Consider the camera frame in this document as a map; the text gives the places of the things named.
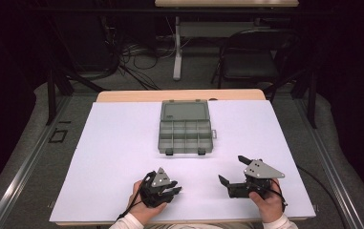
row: person's left hand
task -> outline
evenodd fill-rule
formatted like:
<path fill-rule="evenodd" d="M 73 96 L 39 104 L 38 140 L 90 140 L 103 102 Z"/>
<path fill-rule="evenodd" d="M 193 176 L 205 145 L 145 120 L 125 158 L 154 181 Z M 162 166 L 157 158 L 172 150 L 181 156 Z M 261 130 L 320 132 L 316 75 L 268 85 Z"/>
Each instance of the person's left hand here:
<path fill-rule="evenodd" d="M 130 206 L 132 200 L 134 199 L 135 194 L 138 191 L 139 186 L 142 184 L 142 180 L 137 181 L 134 183 L 134 190 L 133 194 L 130 196 L 128 201 L 128 206 Z M 137 196 L 137 199 L 135 200 L 135 203 L 137 203 L 134 207 L 131 208 L 129 213 L 131 213 L 142 225 L 145 225 L 151 218 L 157 216 L 158 214 L 163 211 L 163 209 L 166 207 L 167 203 L 163 203 L 159 205 L 156 208 L 148 208 L 141 200 L 140 195 Z"/>

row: gray tray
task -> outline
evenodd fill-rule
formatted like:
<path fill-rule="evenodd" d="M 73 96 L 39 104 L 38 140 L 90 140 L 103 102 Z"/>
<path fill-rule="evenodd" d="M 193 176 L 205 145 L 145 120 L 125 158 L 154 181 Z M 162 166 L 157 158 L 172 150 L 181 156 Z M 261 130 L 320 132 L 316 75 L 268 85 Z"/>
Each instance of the gray tray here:
<path fill-rule="evenodd" d="M 161 154 L 211 153 L 211 122 L 205 100 L 163 101 L 159 146 Z"/>

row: gray carpet floor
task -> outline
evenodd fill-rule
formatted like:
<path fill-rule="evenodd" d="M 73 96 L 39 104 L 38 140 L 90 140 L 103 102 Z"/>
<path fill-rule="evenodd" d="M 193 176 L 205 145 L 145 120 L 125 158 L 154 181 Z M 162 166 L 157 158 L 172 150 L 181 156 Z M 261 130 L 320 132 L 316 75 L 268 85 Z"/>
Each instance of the gray carpet floor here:
<path fill-rule="evenodd" d="M 172 57 L 156 60 L 149 55 L 139 55 L 136 58 L 131 58 L 127 66 L 134 69 L 136 65 L 140 68 L 148 68 L 156 63 L 152 68 L 139 71 L 148 75 L 158 87 L 164 90 L 213 89 L 216 86 L 209 82 L 217 65 L 216 53 L 217 49 L 213 47 L 201 48 L 200 44 L 186 46 L 183 52 L 182 80 L 180 81 L 172 79 L 174 61 Z M 143 90 L 133 77 L 128 74 L 123 75 L 120 71 L 94 82 L 108 90 Z M 38 152 L 39 157 L 34 162 L 34 166 L 24 182 L 24 188 L 19 190 L 16 199 L 10 205 L 10 209 L 0 219 L 0 228 L 58 228 L 49 222 L 52 212 L 50 205 L 59 194 L 88 113 L 92 103 L 96 101 L 96 93 L 77 82 L 73 82 L 73 85 L 76 91 L 73 96 L 66 98 L 57 95 L 61 104 L 66 102 L 66 106 L 60 110 L 54 125 L 49 127 L 58 131 L 67 131 L 65 140 L 60 143 L 51 143 L 49 141 L 52 135 L 49 134 L 45 144 L 40 149 L 37 148 L 37 145 L 45 133 L 48 115 L 46 86 L 42 85 L 35 91 L 37 104 L 32 118 L 0 176 L 0 202 L 8 197 L 6 193 L 9 186 L 16 175 L 20 173 L 26 159 L 34 151 Z M 304 119 L 303 110 L 306 106 L 306 100 L 291 99 L 289 96 L 291 86 L 287 85 L 282 88 L 273 102 L 273 108 L 289 148 L 295 162 L 317 177 L 328 188 L 329 192 L 337 197 L 337 193 L 332 189 L 326 171 L 321 164 L 318 153 L 320 148 L 310 133 L 309 123 Z M 225 83 L 224 87 L 252 88 L 254 86 L 243 83 Z M 318 95 L 316 105 L 316 124 L 318 127 L 316 132 L 331 156 L 335 169 L 364 225 L 363 182 L 340 150 L 330 104 Z M 336 210 L 332 200 L 321 185 L 304 172 L 300 171 L 300 174 L 309 192 L 311 202 L 317 211 L 315 218 L 298 221 L 299 228 L 343 228 L 339 217 L 340 209 L 339 211 Z M 255 225 L 257 228 L 262 228 L 259 223 Z"/>

